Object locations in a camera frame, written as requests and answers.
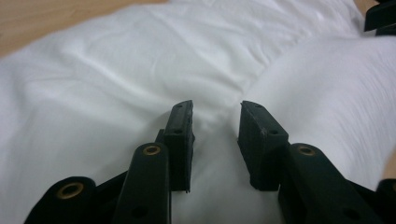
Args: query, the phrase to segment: white cloth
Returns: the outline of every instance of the white cloth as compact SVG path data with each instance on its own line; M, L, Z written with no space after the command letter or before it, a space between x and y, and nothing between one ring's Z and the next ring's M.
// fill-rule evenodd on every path
M249 185L236 144L244 99L374 188L394 147L396 46L361 37L361 25L351 1L174 1L127 7L2 59L1 223L22 223L61 179L100 184L123 172L190 99L191 193L173 193L173 223L280 222L276 194Z

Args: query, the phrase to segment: white fabric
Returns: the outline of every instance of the white fabric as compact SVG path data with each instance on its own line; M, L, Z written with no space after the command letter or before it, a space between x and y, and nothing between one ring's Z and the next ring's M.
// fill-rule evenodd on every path
M351 1L174 1L125 8L2 59L1 223L22 223L61 179L100 184L123 172L189 99L191 193L173 193L173 223L280 222L276 193L249 185L236 144L244 99L373 189L395 146L396 46L360 37L361 24Z

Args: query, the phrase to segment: wooden table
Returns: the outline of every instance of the wooden table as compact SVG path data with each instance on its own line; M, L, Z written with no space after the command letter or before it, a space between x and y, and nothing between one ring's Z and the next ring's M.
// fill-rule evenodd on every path
M166 0L0 0L0 57L46 34L131 4Z

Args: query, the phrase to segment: black object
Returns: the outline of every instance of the black object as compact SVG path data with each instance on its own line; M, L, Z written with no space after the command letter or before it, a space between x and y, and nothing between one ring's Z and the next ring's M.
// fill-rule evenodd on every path
M364 31L376 29L375 35L396 35L396 0L382 0L366 12Z
M171 191L190 191L192 108L192 101L175 105L156 142L134 152L128 172L98 187L87 177L59 181L25 223L170 223Z
M242 103L238 144L250 183L260 190L280 186L286 223L396 223L396 179L373 192L344 179L318 148L290 146L288 136L262 105Z

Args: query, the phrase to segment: wrinkled fabric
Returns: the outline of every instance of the wrinkled fabric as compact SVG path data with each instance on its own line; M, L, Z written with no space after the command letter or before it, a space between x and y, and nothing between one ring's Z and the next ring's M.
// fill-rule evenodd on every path
M185 100L191 193L173 193L173 223L280 223L276 193L248 183L242 100L373 189L394 147L396 47L363 38L362 20L351 1L180 0L127 7L1 59L1 223L22 223L61 179L101 184L128 169Z

